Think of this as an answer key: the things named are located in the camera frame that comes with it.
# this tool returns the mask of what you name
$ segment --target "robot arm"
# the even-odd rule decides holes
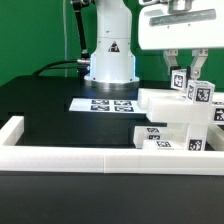
[[[168,4],[146,6],[139,17],[140,47],[165,50],[169,73],[172,73],[170,68],[178,68],[175,59],[178,49],[193,49],[195,58],[187,72],[190,78],[197,79],[207,59],[208,48],[224,47],[222,8],[219,0],[169,0]]]

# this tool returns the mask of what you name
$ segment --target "stacked blocks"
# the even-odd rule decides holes
[[[172,87],[184,90],[185,78],[185,71],[174,71]],[[185,97],[178,97],[177,94],[170,97],[160,95],[149,98],[147,118],[151,122],[168,123],[167,131],[172,132],[173,135],[164,138],[162,135],[153,133],[150,139],[144,138],[143,149],[203,151],[209,123],[224,124],[224,102],[212,103],[214,89],[215,85],[210,82],[190,80]],[[169,124],[174,126],[182,124],[186,128],[185,131],[179,131],[172,129],[172,125]],[[181,133],[183,137],[175,138],[175,132]]]
[[[165,127],[136,126],[134,131],[134,144],[137,149],[143,147],[144,140],[160,140],[172,137],[172,133]]]

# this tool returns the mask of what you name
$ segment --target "black cable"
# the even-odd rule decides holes
[[[54,63],[50,63],[48,65],[45,65],[44,67],[42,67],[41,69],[35,71],[32,76],[38,76],[41,72],[43,72],[44,70],[48,70],[50,69],[51,67],[53,66],[56,66],[56,65],[62,65],[62,64],[71,64],[71,63],[77,63],[77,60],[68,60],[68,61],[57,61],[57,62],[54,62]]]
[[[89,53],[88,53],[87,47],[86,47],[86,38],[85,38],[85,32],[84,32],[84,28],[83,28],[81,11],[76,11],[75,16],[76,16],[77,25],[78,25],[80,45],[81,45],[81,51],[82,51],[81,57],[89,58]]]

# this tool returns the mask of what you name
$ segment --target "white wooden block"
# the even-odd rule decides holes
[[[188,81],[187,99],[194,104],[211,104],[215,85],[206,81]]]
[[[187,70],[174,70],[171,77],[171,88],[185,91],[187,89]]]
[[[0,145],[15,145],[24,132],[24,118],[13,116],[0,130]]]
[[[208,124],[209,104],[192,104],[185,99],[149,99],[147,118],[151,122]]]
[[[138,101],[137,104],[142,110],[147,110],[148,100],[153,97],[177,97],[179,96],[179,91],[177,90],[164,90],[164,89],[143,89],[140,88],[138,91]]]
[[[170,139],[172,136],[173,133],[166,127],[136,126],[134,131],[134,144],[137,149],[141,149],[145,139]]]
[[[186,149],[189,151],[204,151],[208,125],[190,124],[186,136]]]
[[[217,125],[208,126],[207,142],[216,151],[224,151],[224,131]]]
[[[223,102],[224,101],[224,93],[223,92],[214,92],[212,101],[213,102]]]
[[[144,140],[143,150],[185,150],[184,143],[179,141],[169,140]]]
[[[212,102],[210,118],[210,123],[224,125],[224,101]]]

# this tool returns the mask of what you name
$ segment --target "white block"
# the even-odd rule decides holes
[[[206,81],[188,81],[187,99],[194,104],[211,104],[215,85]]]
[[[177,90],[164,90],[164,89],[143,89],[140,88],[138,91],[137,104],[142,110],[147,110],[148,100],[153,97],[178,97],[179,91]]]
[[[184,142],[187,136],[188,124],[167,124],[167,128],[173,133],[172,140]]]
[[[224,93],[223,92],[214,92],[212,101],[213,102],[223,102],[224,101]]]
[[[224,101],[212,102],[210,118],[210,123],[224,125]]]
[[[159,141],[150,141],[144,140],[143,150],[184,150],[184,143],[178,141],[168,141],[168,140],[159,140]]]
[[[15,145],[24,132],[24,118],[13,116],[0,130],[0,145]]]
[[[210,105],[185,99],[149,99],[147,118],[151,122],[208,124]]]
[[[217,125],[208,127],[207,142],[216,151],[224,151],[224,131]]]
[[[170,139],[173,133],[166,127],[150,127],[150,126],[136,126],[134,132],[134,144],[137,149],[141,149],[143,141]]]
[[[187,89],[187,70],[174,70],[171,77],[171,88],[185,91]]]

